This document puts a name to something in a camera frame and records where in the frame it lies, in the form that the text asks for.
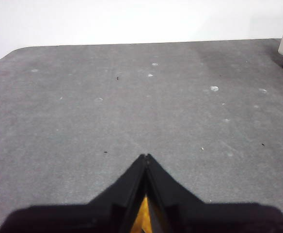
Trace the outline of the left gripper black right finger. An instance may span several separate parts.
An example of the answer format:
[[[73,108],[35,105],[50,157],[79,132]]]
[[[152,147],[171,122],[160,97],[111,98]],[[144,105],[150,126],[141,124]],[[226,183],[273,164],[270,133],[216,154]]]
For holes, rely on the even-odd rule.
[[[258,203],[206,203],[146,156],[148,199],[167,233],[283,233],[283,213]]]

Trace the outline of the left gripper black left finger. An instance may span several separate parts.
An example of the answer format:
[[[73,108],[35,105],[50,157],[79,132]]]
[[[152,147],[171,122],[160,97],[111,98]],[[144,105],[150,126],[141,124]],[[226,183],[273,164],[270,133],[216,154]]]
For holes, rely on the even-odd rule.
[[[11,212],[0,233],[130,232],[145,195],[146,156],[86,204],[38,205]]]

